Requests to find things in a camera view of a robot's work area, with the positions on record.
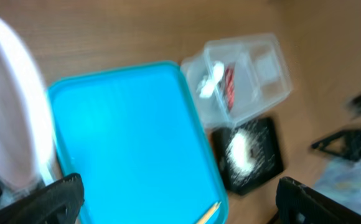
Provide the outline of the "wooden chopstick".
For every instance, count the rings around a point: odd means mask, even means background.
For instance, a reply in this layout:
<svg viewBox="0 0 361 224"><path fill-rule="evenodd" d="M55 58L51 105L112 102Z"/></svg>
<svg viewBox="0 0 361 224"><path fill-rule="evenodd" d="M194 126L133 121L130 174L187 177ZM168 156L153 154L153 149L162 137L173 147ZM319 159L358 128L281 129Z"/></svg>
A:
<svg viewBox="0 0 361 224"><path fill-rule="evenodd" d="M215 202L196 222L196 224L206 224L215 212L220 208L221 202Z"/></svg>

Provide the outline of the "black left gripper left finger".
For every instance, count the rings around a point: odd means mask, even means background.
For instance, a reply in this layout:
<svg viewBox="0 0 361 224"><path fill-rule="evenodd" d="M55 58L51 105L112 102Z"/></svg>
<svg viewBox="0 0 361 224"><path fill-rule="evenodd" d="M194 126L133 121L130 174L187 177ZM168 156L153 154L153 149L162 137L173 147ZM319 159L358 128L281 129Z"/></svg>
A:
<svg viewBox="0 0 361 224"><path fill-rule="evenodd" d="M84 196L80 174L72 173L0 209L0 224L74 224Z"/></svg>

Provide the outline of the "white napkin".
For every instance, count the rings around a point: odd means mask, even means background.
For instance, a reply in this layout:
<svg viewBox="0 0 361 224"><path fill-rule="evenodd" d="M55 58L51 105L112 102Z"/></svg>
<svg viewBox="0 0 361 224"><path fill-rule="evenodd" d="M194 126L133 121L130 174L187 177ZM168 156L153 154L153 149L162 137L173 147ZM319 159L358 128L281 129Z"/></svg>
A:
<svg viewBox="0 0 361 224"><path fill-rule="evenodd" d="M220 61L215 61L210 75L206 75L200 81L197 92L200 98L210 98L216 86L222 81L225 73L225 65Z"/></svg>

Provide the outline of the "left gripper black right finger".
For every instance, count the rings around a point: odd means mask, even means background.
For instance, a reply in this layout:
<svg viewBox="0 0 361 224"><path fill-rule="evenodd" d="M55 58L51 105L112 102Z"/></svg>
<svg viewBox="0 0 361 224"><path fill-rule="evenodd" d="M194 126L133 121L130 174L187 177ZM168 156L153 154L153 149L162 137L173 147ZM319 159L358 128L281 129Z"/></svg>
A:
<svg viewBox="0 0 361 224"><path fill-rule="evenodd" d="M281 223L361 224L361 215L291 177L279 179L276 206Z"/></svg>

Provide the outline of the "large white plate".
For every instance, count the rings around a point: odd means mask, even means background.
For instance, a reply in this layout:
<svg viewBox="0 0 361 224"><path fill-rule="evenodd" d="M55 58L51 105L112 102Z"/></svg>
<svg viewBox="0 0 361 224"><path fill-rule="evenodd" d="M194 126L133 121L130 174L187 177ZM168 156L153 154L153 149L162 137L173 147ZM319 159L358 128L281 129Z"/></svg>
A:
<svg viewBox="0 0 361 224"><path fill-rule="evenodd" d="M46 90L29 49L0 18L0 180L15 191L36 184L54 155Z"/></svg>

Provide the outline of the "red snack wrapper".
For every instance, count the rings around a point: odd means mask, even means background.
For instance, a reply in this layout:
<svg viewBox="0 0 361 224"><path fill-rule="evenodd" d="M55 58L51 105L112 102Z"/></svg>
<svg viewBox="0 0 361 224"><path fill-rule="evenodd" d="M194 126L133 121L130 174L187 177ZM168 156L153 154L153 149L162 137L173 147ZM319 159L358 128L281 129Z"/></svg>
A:
<svg viewBox="0 0 361 224"><path fill-rule="evenodd" d="M227 65L225 69L225 89L224 89L227 110L229 111L232 110L235 101L234 79L235 79L235 64L230 63Z"/></svg>

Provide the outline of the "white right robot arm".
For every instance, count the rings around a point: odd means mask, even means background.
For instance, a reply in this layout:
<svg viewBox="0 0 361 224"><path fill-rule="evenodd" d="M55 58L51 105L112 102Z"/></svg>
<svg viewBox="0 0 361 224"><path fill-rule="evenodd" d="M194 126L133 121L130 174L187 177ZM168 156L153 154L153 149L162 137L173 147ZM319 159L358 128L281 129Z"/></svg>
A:
<svg viewBox="0 0 361 224"><path fill-rule="evenodd" d="M347 103L347 108L353 118L361 117L361 93ZM341 129L314 141L311 149L350 161L358 161L361 159L361 126Z"/></svg>

